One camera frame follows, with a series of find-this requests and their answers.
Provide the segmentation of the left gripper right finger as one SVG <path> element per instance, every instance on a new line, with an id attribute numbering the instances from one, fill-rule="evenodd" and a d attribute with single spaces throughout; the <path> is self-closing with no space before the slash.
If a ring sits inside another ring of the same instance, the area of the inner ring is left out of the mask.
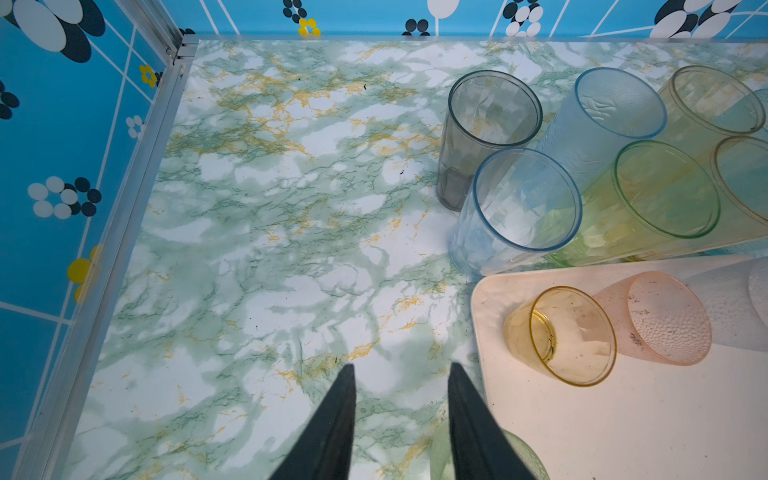
<path id="1" fill-rule="evenodd" d="M 448 380 L 449 430 L 456 479 L 533 479 L 461 364 Z"/>

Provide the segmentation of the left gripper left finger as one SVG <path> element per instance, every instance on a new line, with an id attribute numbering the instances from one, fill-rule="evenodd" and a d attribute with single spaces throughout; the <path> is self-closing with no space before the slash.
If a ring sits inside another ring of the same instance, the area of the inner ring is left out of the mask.
<path id="1" fill-rule="evenodd" d="M 347 479 L 356 407 L 354 366 L 345 365 L 271 479 Z"/>

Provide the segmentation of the short green cup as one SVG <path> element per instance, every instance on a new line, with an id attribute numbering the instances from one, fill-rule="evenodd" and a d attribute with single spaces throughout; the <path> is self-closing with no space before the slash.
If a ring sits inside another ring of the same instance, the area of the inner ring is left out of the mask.
<path id="1" fill-rule="evenodd" d="M 542 461 L 534 450 L 520 437 L 502 430 L 512 450 L 536 479 L 549 479 Z M 453 467 L 449 421 L 440 424 L 433 436 L 430 447 L 430 478 L 432 480 L 455 479 Z"/>

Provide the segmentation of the short yellow cup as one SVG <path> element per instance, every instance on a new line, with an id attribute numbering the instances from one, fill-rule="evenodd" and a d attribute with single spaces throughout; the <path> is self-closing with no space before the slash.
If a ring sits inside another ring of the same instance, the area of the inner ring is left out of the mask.
<path id="1" fill-rule="evenodd" d="M 508 351 L 533 370 L 575 387 L 604 381 L 618 353 L 614 327 L 593 297 L 570 286 L 540 293 L 504 320 Z"/>

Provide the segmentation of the short pink textured cup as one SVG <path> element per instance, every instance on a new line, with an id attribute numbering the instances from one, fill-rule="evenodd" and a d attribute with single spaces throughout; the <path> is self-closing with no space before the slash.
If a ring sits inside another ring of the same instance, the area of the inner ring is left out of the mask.
<path id="1" fill-rule="evenodd" d="M 614 328 L 618 352 L 676 366 L 700 363 L 710 352 L 712 326 L 700 299 L 660 271 L 643 272 L 595 295 Z"/>

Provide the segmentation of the short clear frosted cup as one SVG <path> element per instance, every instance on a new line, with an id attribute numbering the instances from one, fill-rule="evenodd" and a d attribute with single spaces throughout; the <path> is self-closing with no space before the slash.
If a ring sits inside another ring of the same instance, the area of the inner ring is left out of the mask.
<path id="1" fill-rule="evenodd" d="M 715 344 L 767 351 L 767 259 L 728 265 L 688 277 L 709 316 Z"/>

